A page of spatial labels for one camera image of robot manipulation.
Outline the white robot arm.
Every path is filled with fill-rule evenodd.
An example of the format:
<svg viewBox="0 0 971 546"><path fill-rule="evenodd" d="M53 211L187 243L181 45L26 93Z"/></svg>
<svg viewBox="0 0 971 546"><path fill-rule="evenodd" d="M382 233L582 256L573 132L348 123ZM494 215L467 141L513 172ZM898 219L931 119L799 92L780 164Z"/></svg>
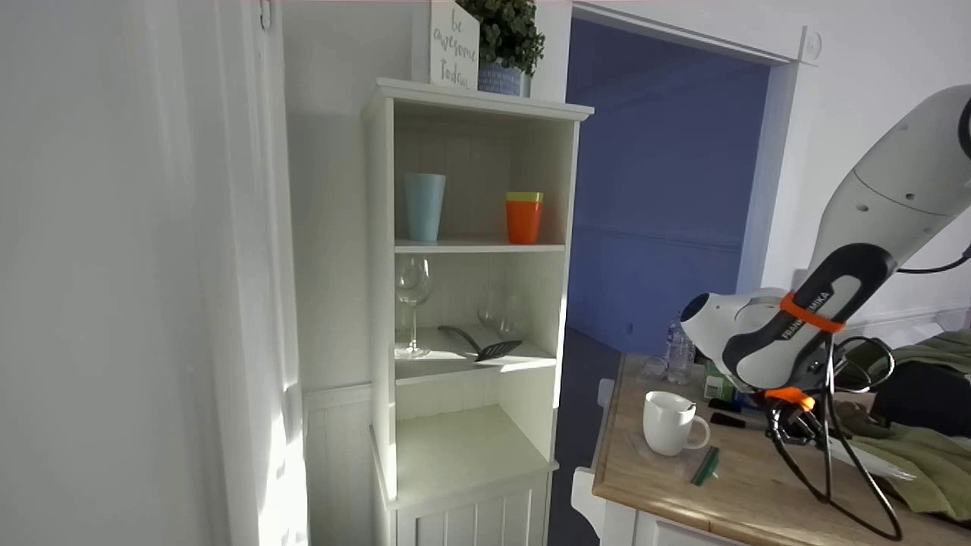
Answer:
<svg viewBox="0 0 971 546"><path fill-rule="evenodd" d="M935 92L831 195L808 275L790 290L697 293L693 347L739 389L820 389L827 344L971 207L971 86Z"/></svg>

